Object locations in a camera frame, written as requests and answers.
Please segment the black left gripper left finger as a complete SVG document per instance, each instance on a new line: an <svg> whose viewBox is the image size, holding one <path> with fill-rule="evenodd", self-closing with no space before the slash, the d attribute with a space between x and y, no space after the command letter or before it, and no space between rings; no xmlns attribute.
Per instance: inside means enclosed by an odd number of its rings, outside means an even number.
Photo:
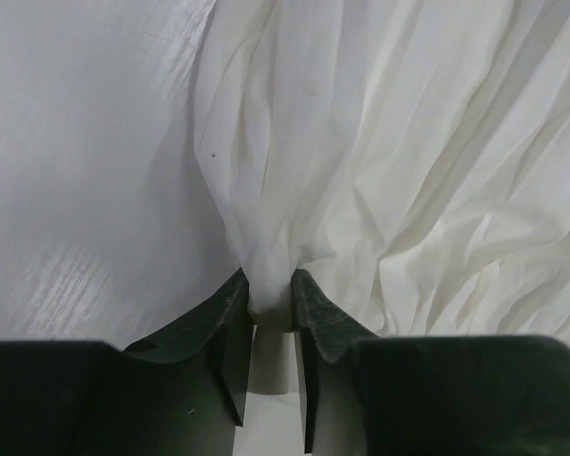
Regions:
<svg viewBox="0 0 570 456"><path fill-rule="evenodd" d="M0 455L229 455L254 326L234 273L197 307L117 350L0 341Z"/></svg>

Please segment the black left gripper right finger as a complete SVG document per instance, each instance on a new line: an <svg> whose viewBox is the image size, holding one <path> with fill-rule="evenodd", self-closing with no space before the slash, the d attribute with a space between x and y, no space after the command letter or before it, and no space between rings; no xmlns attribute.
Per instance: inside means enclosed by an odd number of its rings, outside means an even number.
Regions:
<svg viewBox="0 0 570 456"><path fill-rule="evenodd" d="M312 455L570 455L570 349L544 336L382 338L291 280Z"/></svg>

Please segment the white skirt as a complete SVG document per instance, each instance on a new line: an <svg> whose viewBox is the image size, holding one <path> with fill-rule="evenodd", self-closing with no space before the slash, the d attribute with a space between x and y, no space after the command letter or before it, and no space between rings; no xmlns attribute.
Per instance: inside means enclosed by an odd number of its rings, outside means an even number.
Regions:
<svg viewBox="0 0 570 456"><path fill-rule="evenodd" d="M297 388L298 268L383 336L570 346L570 1L219 1L194 151L253 392Z"/></svg>

